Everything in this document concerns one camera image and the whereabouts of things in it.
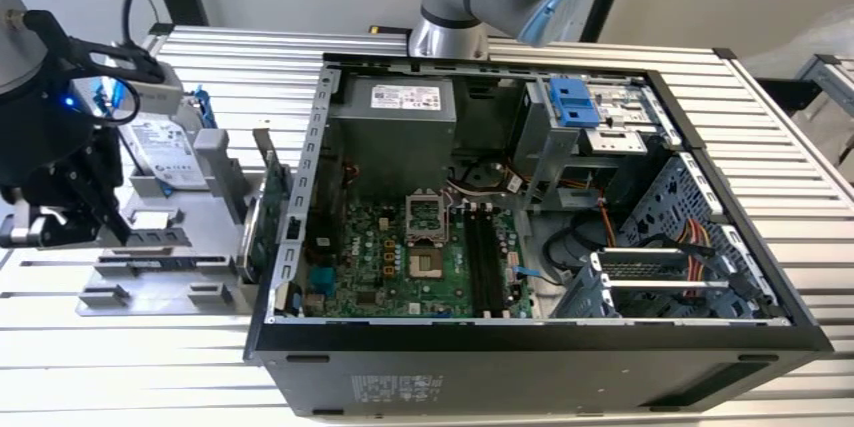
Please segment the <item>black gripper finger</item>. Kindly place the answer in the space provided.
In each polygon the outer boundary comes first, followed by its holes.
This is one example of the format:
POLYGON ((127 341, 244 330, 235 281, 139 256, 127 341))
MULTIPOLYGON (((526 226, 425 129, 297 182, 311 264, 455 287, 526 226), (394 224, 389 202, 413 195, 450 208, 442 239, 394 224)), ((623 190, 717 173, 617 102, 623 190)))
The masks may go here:
POLYGON ((23 196, 20 188, 2 188, 3 201, 12 211, 2 222, 2 247, 50 248, 92 242, 99 224, 74 214, 71 217, 43 213, 23 196))
POLYGON ((119 131, 98 127, 91 139, 67 161, 66 178, 75 194, 80 218, 99 231, 106 228, 126 245, 131 228, 120 213, 115 189, 123 184, 119 131))

